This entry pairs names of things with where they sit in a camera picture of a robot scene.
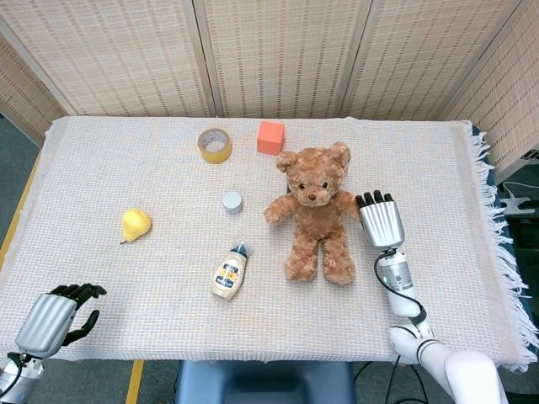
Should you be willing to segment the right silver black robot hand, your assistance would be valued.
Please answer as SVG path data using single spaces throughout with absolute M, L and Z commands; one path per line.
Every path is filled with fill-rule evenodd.
M 380 190 L 356 195 L 360 222 L 369 244 L 381 251 L 398 249 L 405 232 L 396 202 L 389 193 Z

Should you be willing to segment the mayonnaise squeeze bottle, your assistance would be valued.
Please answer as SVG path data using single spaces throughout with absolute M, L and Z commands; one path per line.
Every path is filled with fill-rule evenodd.
M 211 293 L 231 300 L 239 291 L 248 261 L 248 247 L 240 241 L 231 248 L 211 278 Z

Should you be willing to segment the orange foam cube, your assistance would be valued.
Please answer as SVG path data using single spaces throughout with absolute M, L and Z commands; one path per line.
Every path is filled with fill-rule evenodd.
M 285 126 L 281 123 L 264 120 L 257 135 L 257 151 L 277 156 L 284 145 Z

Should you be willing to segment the yellow pear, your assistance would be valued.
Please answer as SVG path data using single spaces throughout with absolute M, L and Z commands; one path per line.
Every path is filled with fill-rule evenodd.
M 120 244 L 134 242 L 148 233 L 152 226 L 149 215 L 140 208 L 131 208 L 124 212 L 121 218 L 122 237 Z

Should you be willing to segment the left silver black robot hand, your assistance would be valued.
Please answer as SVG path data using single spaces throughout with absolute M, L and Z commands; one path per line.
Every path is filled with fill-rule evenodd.
M 72 330 L 75 316 L 90 299 L 106 294 L 105 288 L 96 284 L 62 284 L 40 295 L 15 338 L 19 351 L 48 359 L 62 347 L 85 338 L 97 323 L 100 311 L 92 311 L 80 328 Z

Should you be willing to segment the beige woven fringed tablecloth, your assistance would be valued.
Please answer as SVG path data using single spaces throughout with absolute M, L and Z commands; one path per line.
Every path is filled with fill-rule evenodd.
M 40 294 L 60 284 L 98 284 L 107 294 L 76 315 L 99 320 L 58 357 L 79 359 L 394 359 L 387 331 L 399 323 L 373 273 L 376 250 L 347 221 L 355 280 L 322 274 L 293 283 L 283 271 L 290 220 L 269 225 L 264 210 L 286 191 L 272 156 L 258 153 L 255 119 L 66 117 L 47 132 L 17 231 L 0 268 L 0 355 Z M 232 141 L 221 164 L 206 162 L 199 135 L 220 128 Z M 494 222 L 486 147 L 467 121 L 287 120 L 285 147 L 346 143 L 344 188 L 379 189 L 398 205 L 403 251 L 435 336 L 496 364 L 536 361 L 534 327 L 518 294 L 523 283 Z M 243 208 L 228 214 L 223 195 Z M 131 208 L 152 220 L 123 240 Z M 248 247 L 243 283 L 231 300 L 211 278 L 231 248 Z

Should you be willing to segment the yellow packing tape roll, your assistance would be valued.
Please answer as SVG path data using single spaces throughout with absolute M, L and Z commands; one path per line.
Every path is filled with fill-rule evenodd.
M 220 128 L 209 128 L 201 132 L 197 146 L 203 159 L 211 164 L 221 164 L 232 155 L 231 138 Z

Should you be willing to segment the small grey round cap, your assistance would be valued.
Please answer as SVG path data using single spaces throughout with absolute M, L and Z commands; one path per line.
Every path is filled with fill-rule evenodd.
M 236 191 L 228 191 L 223 195 L 222 204 L 228 214 L 235 215 L 243 208 L 242 195 Z

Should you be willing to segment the brown teddy bear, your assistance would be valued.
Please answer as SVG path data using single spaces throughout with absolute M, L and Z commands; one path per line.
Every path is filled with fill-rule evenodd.
M 350 160 L 350 149 L 342 141 L 327 148 L 283 151 L 277 157 L 276 167 L 286 175 L 288 191 L 270 203 L 264 218 L 273 225 L 294 218 L 291 254 L 284 266 L 288 280 L 312 280 L 319 252 L 327 281 L 347 285 L 355 280 L 344 218 L 359 221 L 359 208 L 355 196 L 341 189 Z

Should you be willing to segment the woven folding screen panel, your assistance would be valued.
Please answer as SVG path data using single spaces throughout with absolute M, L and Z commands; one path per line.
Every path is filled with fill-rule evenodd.
M 339 115 L 374 0 L 191 0 L 216 114 Z
M 436 120 L 520 0 L 369 0 L 341 116 Z
M 70 114 L 216 112 L 191 0 L 0 0 L 0 21 Z
M 486 133 L 497 183 L 539 150 L 539 0 L 519 0 L 441 113 Z
M 45 84 L 0 34 L 0 114 L 38 147 L 54 120 L 67 116 Z

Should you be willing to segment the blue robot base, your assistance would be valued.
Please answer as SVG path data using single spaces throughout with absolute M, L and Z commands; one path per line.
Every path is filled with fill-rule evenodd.
M 185 360 L 174 404 L 356 404 L 356 398 L 346 362 Z

